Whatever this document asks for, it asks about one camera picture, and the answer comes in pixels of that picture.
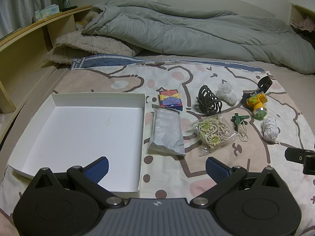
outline curtain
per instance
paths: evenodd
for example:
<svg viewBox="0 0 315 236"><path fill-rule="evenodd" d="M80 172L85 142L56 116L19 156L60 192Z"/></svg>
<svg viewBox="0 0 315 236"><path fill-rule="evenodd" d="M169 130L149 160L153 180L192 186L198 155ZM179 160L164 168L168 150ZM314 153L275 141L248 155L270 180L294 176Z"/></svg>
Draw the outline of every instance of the curtain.
<svg viewBox="0 0 315 236"><path fill-rule="evenodd" d="M34 12L51 4L51 0L0 0L0 38L32 24Z"/></svg>

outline black coil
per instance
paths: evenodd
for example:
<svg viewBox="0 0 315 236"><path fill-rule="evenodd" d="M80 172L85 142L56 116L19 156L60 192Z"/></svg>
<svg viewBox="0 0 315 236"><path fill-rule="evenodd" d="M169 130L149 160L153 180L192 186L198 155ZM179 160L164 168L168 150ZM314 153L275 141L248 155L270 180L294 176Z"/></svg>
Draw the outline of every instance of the black coil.
<svg viewBox="0 0 315 236"><path fill-rule="evenodd" d="M197 101L201 112L205 115L214 115L221 112L222 102L207 85L203 85L198 93Z"/></svg>

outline gray-green comforter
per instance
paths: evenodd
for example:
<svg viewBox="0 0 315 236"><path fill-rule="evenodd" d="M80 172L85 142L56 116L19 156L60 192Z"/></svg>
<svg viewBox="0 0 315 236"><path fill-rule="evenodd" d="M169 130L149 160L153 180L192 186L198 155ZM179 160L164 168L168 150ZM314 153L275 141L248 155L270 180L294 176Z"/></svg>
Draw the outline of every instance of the gray-green comforter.
<svg viewBox="0 0 315 236"><path fill-rule="evenodd" d="M145 0L107 0L83 30L157 53L264 61L315 72L315 51L284 21L223 10L185 10Z"/></svg>

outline gray pouch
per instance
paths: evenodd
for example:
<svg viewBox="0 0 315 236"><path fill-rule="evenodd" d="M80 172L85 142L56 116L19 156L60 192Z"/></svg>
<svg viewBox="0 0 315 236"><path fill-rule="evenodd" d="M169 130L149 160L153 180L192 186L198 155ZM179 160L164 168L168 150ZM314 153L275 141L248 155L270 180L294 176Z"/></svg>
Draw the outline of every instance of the gray pouch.
<svg viewBox="0 0 315 236"><path fill-rule="evenodd" d="M176 155L185 155L184 138L179 111L152 105L154 118L149 149Z"/></svg>

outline blue gripper pad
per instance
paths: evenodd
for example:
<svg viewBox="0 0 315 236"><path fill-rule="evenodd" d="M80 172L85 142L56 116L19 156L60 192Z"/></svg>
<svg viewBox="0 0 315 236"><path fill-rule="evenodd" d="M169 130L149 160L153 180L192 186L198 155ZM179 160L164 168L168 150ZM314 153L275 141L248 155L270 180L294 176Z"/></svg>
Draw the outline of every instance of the blue gripper pad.
<svg viewBox="0 0 315 236"><path fill-rule="evenodd" d="M102 157L103 159L99 159L95 164L92 164L90 168L85 170L84 175L92 180L94 183L98 183L101 179L108 173L109 162L106 157Z"/></svg>
<svg viewBox="0 0 315 236"><path fill-rule="evenodd" d="M206 160L207 174L218 184L232 174L232 169L213 157Z"/></svg>

